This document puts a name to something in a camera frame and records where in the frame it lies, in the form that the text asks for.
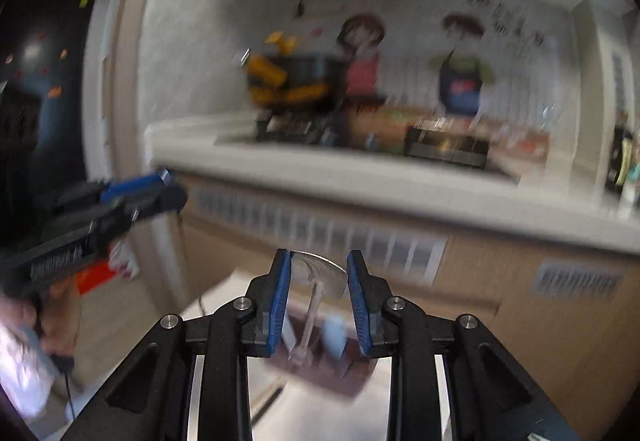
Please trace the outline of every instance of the wire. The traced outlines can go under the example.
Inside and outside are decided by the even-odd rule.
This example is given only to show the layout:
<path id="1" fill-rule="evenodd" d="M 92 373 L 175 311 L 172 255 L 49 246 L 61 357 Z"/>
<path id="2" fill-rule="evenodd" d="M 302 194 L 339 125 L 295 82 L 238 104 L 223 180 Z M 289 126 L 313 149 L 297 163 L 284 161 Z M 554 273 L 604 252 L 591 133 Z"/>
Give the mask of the wire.
<path id="1" fill-rule="evenodd" d="M 69 389 L 69 375 L 67 373 L 65 373 L 65 386 L 66 386 L 66 397 L 68 397 L 69 406 L 71 407 L 71 417 L 73 418 L 73 421 L 75 421 L 76 411 L 74 410 L 74 404 L 73 404 L 73 401 L 71 400 L 71 389 Z"/>

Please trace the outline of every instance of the cartoon character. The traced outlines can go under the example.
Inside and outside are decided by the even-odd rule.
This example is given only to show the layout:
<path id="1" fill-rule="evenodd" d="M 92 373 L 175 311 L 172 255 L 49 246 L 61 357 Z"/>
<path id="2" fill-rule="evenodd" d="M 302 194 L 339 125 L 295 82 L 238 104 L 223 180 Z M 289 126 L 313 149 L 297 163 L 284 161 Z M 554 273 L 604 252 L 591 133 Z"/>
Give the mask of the cartoon character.
<path id="1" fill-rule="evenodd" d="M 372 14 L 359 14 L 343 25 L 337 41 L 350 61 L 347 71 L 346 101 L 358 106 L 380 106 L 386 97 L 376 92 L 380 52 L 385 37 L 382 21 Z"/>
<path id="2" fill-rule="evenodd" d="M 470 15 L 449 14 L 442 20 L 442 26 L 450 38 L 465 42 L 470 50 L 484 36 L 484 26 Z M 431 60 L 430 66 L 440 73 L 440 101 L 447 114 L 475 117 L 480 109 L 482 85 L 495 83 L 492 68 L 475 53 L 463 55 L 455 48 L 449 55 Z"/>

